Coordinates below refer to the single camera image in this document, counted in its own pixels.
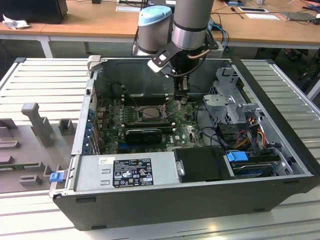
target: floor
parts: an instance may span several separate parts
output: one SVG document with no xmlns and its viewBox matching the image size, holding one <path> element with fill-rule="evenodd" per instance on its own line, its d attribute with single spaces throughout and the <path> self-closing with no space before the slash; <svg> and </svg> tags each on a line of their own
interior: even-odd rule
<svg viewBox="0 0 320 240">
<path fill-rule="evenodd" d="M 0 79 L 7 72 L 7 69 L 17 57 L 26 58 L 44 58 L 45 55 L 38 41 L 29 40 L 2 40 L 5 48 L 0 46 Z M 52 52 L 56 58 L 87 58 L 89 54 L 85 53 L 83 42 L 50 42 Z M 92 54 L 105 57 L 127 57 L 130 55 L 131 43 L 110 43 L 110 42 L 90 42 Z M 254 47 L 230 47 L 229 52 L 225 52 L 223 57 L 237 56 L 241 59 L 254 59 L 257 54 L 257 48 Z M 310 50 L 308 56 L 303 56 L 299 61 L 292 62 L 285 56 L 282 49 L 275 59 L 275 63 L 287 74 L 287 76 L 296 82 L 300 75 L 299 70 L 303 69 L 311 61 L 316 50 Z"/>
</svg>

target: blue tab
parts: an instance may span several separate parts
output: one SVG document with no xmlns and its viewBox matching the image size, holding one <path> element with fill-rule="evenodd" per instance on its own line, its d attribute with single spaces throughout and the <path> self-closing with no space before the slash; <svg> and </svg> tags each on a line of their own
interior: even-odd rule
<svg viewBox="0 0 320 240">
<path fill-rule="evenodd" d="M 226 155 L 226 157 L 228 158 L 229 162 L 241 162 L 249 160 L 244 151 L 231 151 Z"/>
<path fill-rule="evenodd" d="M 51 173 L 49 180 L 51 183 L 63 182 L 64 181 L 63 177 L 64 177 L 64 174 L 62 172 L 53 172 Z"/>
</svg>

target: light blue robot joint cap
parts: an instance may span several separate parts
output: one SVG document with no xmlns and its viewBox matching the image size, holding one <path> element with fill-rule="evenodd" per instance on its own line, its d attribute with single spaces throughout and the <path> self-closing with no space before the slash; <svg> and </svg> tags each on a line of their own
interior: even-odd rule
<svg viewBox="0 0 320 240">
<path fill-rule="evenodd" d="M 171 14 L 171 8 L 168 6 L 148 6 L 140 11 L 138 26 L 146 27 L 159 23 L 169 17 Z"/>
</svg>

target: white paper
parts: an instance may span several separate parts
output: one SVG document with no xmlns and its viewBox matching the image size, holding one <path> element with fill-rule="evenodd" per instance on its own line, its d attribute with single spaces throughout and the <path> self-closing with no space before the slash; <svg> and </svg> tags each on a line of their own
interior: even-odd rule
<svg viewBox="0 0 320 240">
<path fill-rule="evenodd" d="M 246 13 L 245 15 L 247 15 L 248 18 L 250 18 L 250 19 L 280 20 L 275 15 L 269 15 L 269 14 Z"/>
<path fill-rule="evenodd" d="M 166 4 L 176 5 L 176 1 L 165 0 Z"/>
<path fill-rule="evenodd" d="M 2 23 L 10 29 L 16 30 L 16 29 L 30 27 L 30 25 L 28 25 L 28 23 L 25 20 L 13 20 L 13 19 L 6 17 L 4 14 L 2 16 L 3 16 Z"/>
</svg>

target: motherboard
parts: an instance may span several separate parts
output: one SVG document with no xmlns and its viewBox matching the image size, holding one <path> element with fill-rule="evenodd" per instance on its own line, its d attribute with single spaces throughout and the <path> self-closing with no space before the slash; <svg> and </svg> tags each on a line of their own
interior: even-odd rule
<svg viewBox="0 0 320 240">
<path fill-rule="evenodd" d="M 169 97 L 105 99 L 97 108 L 102 154 L 170 152 L 204 147 L 195 103 Z"/>
</svg>

